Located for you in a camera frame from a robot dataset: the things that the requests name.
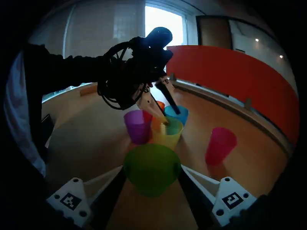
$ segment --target white wall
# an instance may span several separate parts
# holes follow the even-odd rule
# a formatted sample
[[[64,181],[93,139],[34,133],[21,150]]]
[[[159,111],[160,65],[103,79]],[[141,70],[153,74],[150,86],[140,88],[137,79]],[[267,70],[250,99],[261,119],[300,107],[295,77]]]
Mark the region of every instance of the white wall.
[[[291,85],[296,95],[298,95],[291,66],[286,58],[281,59],[279,57],[281,54],[285,55],[284,53],[281,53],[282,49],[268,47],[264,45],[261,40],[256,42],[255,38],[249,38],[241,34],[232,34],[232,36],[233,49],[244,50],[245,54],[258,59],[275,69]]]

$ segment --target blue plastic cup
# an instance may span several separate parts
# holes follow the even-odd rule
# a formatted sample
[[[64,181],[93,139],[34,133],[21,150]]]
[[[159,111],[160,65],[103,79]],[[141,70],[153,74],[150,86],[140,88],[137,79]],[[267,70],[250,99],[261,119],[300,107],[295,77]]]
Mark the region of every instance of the blue plastic cup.
[[[184,126],[189,116],[189,110],[180,105],[178,106],[178,109],[180,111],[180,114],[176,114],[173,108],[169,105],[164,109],[164,112],[167,117],[174,117],[180,120]]]

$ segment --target window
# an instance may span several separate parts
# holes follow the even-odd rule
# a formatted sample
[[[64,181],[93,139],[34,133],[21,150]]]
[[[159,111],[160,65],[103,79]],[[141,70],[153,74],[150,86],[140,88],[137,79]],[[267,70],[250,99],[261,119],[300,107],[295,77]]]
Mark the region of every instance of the window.
[[[146,5],[145,35],[147,36],[154,28],[159,26],[169,29],[173,34],[173,40],[167,46],[187,44],[187,26],[184,16]]]

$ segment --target purple plastic cup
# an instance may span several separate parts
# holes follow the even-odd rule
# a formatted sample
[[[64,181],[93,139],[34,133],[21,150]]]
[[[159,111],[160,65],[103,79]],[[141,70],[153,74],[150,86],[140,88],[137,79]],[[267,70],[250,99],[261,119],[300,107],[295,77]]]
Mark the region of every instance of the purple plastic cup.
[[[125,114],[124,120],[134,144],[142,145],[149,141],[151,114],[144,110],[133,110]]]

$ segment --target yellow plastic cup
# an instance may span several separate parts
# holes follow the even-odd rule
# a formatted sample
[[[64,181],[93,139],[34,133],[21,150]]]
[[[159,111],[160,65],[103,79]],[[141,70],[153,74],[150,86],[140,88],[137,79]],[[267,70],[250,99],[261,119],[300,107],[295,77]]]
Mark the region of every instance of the yellow plastic cup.
[[[183,130],[183,124],[173,117],[167,117],[166,119],[168,121],[167,125],[161,123],[158,119],[152,120],[152,143],[164,145],[175,150]]]

